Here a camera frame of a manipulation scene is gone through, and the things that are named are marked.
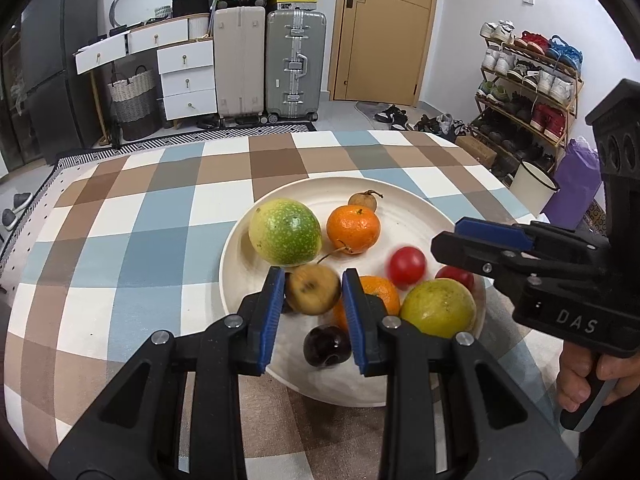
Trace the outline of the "right hand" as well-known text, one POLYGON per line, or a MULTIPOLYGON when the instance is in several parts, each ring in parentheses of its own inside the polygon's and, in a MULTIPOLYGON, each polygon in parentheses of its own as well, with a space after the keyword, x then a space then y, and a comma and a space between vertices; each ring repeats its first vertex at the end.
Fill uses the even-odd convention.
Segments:
POLYGON ((596 370, 597 378, 606 382, 616 380, 616 386, 608 394, 605 405, 629 396, 640 384, 640 358, 619 359, 604 354, 593 363, 590 350, 565 341, 560 355, 560 370, 556 376, 556 396, 561 408, 574 413, 590 396, 587 376, 596 370))

